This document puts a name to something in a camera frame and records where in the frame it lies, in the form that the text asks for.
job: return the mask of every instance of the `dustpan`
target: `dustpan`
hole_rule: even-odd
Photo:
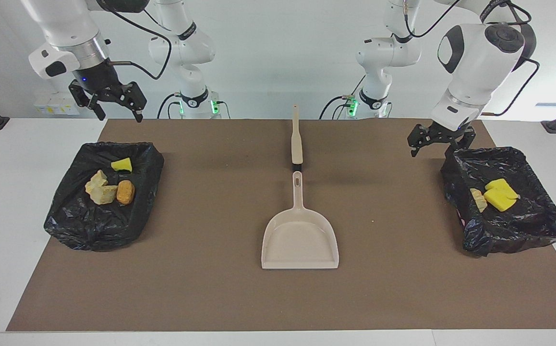
[[[301,172],[293,173],[293,208],[274,216],[265,228],[263,269],[335,269],[338,243],[327,219],[304,208]]]

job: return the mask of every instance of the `dustpan handle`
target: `dustpan handle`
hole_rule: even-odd
[[[293,173],[293,208],[296,210],[304,209],[304,179],[302,172]]]
[[[293,134],[291,134],[291,162],[293,164],[304,163],[302,150],[302,135],[300,134],[300,111],[297,105],[293,106]]]

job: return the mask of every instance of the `black trash bag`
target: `black trash bag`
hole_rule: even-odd
[[[133,173],[114,171],[111,162],[131,158]],[[148,221],[157,195],[163,157],[151,143],[84,144],[58,186],[45,224],[46,232],[74,250],[106,251],[131,243]],[[130,180],[133,202],[96,205],[85,184],[98,170],[108,185]]]
[[[556,206],[526,156],[515,148],[447,151],[441,169],[445,197],[464,226],[464,249],[479,256],[490,252],[519,252],[556,243]],[[505,212],[489,204],[480,213],[471,188],[504,178],[521,199]]]

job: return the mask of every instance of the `white table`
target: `white table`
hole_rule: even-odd
[[[41,225],[54,190],[80,145],[96,142],[104,125],[91,119],[12,119],[0,131],[0,346],[556,345],[556,330],[5,333],[49,239]],[[528,156],[556,203],[556,136],[539,123],[486,121],[485,125],[496,145],[516,147]]]

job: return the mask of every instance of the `white wall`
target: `white wall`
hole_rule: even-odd
[[[355,61],[359,43],[369,37],[387,37],[381,23],[383,0],[189,0],[192,17],[217,46],[212,63],[202,65],[208,85],[228,101],[234,118],[284,118],[293,103],[300,105],[303,118],[315,118],[328,99],[351,92],[362,68]],[[527,118],[537,102],[556,101],[556,0],[519,0],[534,20],[538,48],[534,58],[541,72],[524,91],[507,118]],[[417,27],[426,29],[446,9],[423,1]],[[143,14],[127,15],[157,27]],[[114,17],[96,12],[93,17],[116,60],[131,60],[157,72],[148,56],[151,35]],[[450,81],[436,59],[441,37],[453,25],[477,22],[477,16],[455,8],[430,35],[422,39],[423,56],[418,65],[390,68],[394,85],[390,101],[392,116],[425,118]],[[32,107],[36,94],[60,90],[72,79],[57,77],[52,82],[34,75],[26,56],[43,42],[41,30],[26,15],[18,0],[0,0],[0,112],[8,116],[38,116]],[[525,66],[513,73],[487,107],[504,109],[530,74]],[[164,96],[177,90],[169,74],[153,81],[138,70],[118,68],[123,83],[137,81],[148,98],[146,117],[153,117]],[[124,108],[105,107],[108,117],[130,117]]]

